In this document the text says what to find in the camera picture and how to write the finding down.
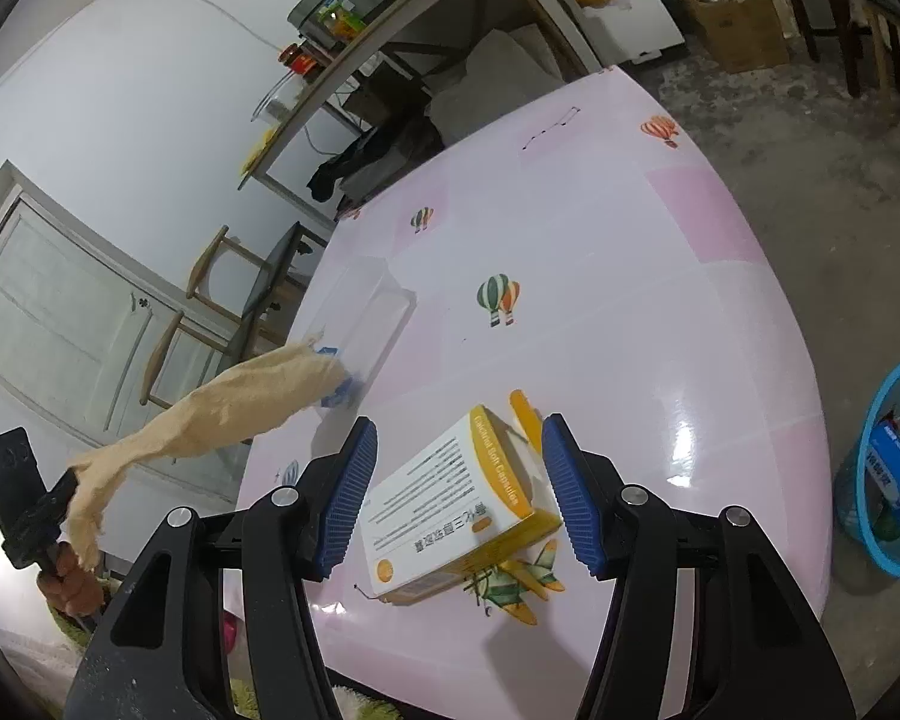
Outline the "left hand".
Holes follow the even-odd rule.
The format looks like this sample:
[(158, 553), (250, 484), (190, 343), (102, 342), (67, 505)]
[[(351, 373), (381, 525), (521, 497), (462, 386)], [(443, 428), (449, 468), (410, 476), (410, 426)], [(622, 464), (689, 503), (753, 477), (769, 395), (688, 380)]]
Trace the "left hand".
[(55, 568), (38, 574), (37, 587), (52, 608), (69, 617), (91, 617), (105, 606), (102, 585), (66, 541), (58, 544)]

